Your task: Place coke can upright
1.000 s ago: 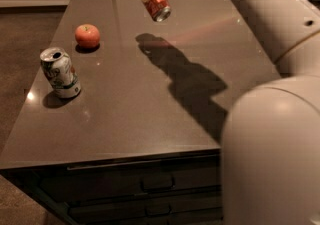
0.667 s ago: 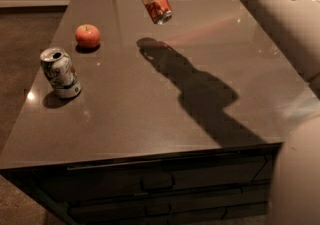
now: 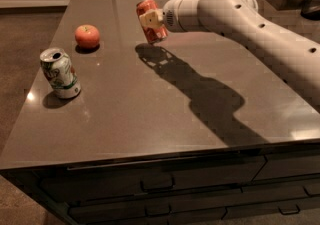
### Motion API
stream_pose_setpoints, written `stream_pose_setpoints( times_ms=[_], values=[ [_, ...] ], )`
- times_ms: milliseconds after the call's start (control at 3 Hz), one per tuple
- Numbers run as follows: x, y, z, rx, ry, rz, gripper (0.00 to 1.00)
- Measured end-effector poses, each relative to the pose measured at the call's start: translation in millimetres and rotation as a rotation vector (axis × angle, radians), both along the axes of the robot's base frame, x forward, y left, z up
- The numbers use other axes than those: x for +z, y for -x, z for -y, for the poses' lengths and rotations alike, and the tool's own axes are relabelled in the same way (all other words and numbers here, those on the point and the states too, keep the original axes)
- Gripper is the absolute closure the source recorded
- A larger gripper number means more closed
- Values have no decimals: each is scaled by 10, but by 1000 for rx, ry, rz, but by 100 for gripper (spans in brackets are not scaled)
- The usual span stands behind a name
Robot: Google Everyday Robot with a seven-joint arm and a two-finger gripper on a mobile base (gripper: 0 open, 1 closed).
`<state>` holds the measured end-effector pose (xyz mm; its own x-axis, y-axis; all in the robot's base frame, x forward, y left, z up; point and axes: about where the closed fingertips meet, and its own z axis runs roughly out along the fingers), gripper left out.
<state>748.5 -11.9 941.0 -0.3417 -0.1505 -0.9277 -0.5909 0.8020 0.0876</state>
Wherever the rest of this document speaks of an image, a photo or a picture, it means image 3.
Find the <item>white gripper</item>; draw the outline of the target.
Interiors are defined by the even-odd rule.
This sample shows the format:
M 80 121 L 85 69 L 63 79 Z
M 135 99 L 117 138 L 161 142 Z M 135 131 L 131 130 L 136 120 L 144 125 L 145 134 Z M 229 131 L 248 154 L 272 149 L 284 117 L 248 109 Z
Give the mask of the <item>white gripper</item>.
M 145 28 L 158 29 L 163 25 L 170 32 L 203 32 L 198 19 L 199 0 L 170 0 L 163 9 L 150 9 L 139 16 Z

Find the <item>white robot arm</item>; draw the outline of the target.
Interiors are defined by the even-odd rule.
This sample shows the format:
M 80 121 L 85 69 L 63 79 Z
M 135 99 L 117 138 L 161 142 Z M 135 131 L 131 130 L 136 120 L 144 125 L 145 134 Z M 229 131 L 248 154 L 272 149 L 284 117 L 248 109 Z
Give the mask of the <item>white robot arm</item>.
M 146 28 L 231 39 L 320 111 L 320 44 L 262 17 L 256 0 L 170 0 L 141 14 L 139 21 Z

